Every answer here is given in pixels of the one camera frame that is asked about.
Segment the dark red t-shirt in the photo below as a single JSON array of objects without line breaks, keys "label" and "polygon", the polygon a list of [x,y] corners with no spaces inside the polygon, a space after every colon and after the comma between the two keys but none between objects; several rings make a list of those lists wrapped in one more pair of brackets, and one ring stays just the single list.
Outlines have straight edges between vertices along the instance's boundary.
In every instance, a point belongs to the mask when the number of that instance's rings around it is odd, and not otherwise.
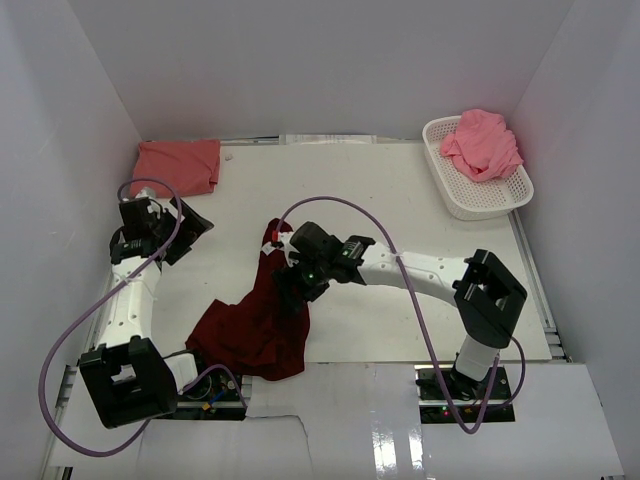
[{"label": "dark red t-shirt", "polygon": [[284,253],[259,254],[252,290],[237,304],[214,300],[186,340],[205,364],[222,364],[234,374],[268,381],[305,370],[310,331],[309,308],[293,313],[285,306],[272,273],[287,265]]}]

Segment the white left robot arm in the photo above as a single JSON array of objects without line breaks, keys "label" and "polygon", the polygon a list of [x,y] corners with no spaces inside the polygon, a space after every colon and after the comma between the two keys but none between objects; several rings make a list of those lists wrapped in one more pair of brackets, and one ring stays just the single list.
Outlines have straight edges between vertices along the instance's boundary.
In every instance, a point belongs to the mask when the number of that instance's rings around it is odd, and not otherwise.
[{"label": "white left robot arm", "polygon": [[119,204],[123,221],[110,242],[118,292],[106,303],[106,319],[79,369],[102,424],[113,429],[174,412],[183,392],[199,399],[211,374],[182,350],[162,356],[152,341],[155,289],[162,270],[180,261],[212,223],[185,202],[165,209],[150,188]]}]

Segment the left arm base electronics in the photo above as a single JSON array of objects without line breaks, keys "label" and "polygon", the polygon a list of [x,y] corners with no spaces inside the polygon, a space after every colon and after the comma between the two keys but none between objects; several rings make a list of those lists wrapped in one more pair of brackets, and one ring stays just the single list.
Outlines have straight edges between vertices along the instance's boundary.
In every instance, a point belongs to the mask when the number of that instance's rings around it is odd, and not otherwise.
[{"label": "left arm base electronics", "polygon": [[178,399],[174,420],[242,421],[246,408],[231,377],[214,370]]}]

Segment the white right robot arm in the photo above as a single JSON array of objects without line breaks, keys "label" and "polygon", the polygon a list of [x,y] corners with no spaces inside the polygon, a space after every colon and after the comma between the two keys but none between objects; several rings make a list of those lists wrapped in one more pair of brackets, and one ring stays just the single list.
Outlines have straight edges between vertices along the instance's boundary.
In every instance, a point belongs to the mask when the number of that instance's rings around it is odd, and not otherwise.
[{"label": "white right robot arm", "polygon": [[524,286],[483,249],[469,258],[399,254],[370,237],[342,241],[314,222],[273,233],[271,244],[285,258],[272,277],[291,312],[318,299],[332,282],[412,290],[455,307],[466,337],[445,379],[461,398],[486,389],[494,358],[510,345],[527,299]]}]

